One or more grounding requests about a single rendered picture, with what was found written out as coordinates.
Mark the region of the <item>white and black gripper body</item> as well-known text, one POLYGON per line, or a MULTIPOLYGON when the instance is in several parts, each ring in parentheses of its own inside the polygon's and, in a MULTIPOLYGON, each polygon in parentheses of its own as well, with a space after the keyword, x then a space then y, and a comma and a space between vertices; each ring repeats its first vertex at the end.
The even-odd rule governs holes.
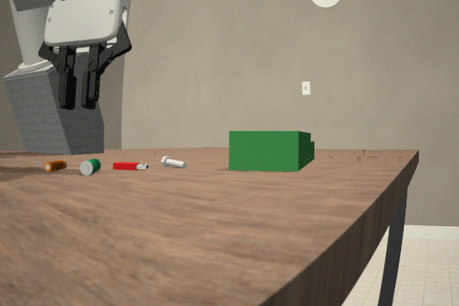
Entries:
POLYGON ((55 0, 46 19, 45 44, 58 51, 73 45, 76 53, 89 52, 92 43, 107 42, 109 48, 117 41, 122 17, 128 32, 129 0, 55 0))

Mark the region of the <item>orange battery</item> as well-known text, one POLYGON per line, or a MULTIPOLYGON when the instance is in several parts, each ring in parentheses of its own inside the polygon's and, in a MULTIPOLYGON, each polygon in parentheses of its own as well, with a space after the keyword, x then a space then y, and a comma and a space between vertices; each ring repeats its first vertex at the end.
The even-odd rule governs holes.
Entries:
POLYGON ((66 161, 50 161, 46 162, 44 168, 46 171, 56 171, 65 169, 67 167, 66 161))

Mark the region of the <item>red usb stick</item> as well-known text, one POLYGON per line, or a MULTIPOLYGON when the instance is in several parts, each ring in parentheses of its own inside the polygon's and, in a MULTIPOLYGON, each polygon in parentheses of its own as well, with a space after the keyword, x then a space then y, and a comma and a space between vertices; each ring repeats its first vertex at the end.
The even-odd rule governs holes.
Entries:
POLYGON ((130 162, 115 162, 113 163, 114 170, 139 170, 146 169, 147 165, 140 165, 140 163, 130 163, 130 162))

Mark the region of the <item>green aa battery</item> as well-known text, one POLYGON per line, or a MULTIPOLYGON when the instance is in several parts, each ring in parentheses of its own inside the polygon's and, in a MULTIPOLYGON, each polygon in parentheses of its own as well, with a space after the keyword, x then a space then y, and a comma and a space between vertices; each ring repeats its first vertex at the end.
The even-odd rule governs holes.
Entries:
POLYGON ((101 167, 101 163, 98 159, 91 159, 88 161, 84 161, 80 165, 80 171, 83 175, 89 176, 94 172, 98 171, 101 167))

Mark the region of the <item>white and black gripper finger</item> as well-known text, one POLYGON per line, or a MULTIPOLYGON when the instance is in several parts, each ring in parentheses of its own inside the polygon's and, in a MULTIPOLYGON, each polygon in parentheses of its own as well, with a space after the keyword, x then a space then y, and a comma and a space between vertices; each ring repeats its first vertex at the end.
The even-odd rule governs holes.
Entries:
POLYGON ((38 55, 50 61, 56 71, 60 73, 58 91, 60 108, 73 110, 77 88, 77 78, 73 76, 77 48, 73 45, 59 46, 58 54, 53 51, 53 48, 46 45, 44 40, 38 55))
POLYGON ((107 42, 89 44, 87 70, 82 75, 81 106, 83 108, 96 108, 96 102, 99 99, 100 76, 116 57, 132 49, 124 21, 120 25, 116 39, 117 42, 109 48, 106 48, 107 42))

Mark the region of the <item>green bin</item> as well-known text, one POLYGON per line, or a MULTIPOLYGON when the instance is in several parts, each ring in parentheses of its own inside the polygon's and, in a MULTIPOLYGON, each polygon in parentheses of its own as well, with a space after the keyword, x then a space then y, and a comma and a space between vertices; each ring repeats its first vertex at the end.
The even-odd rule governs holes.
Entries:
POLYGON ((229 170, 300 171, 312 160, 311 133, 229 131, 229 170))

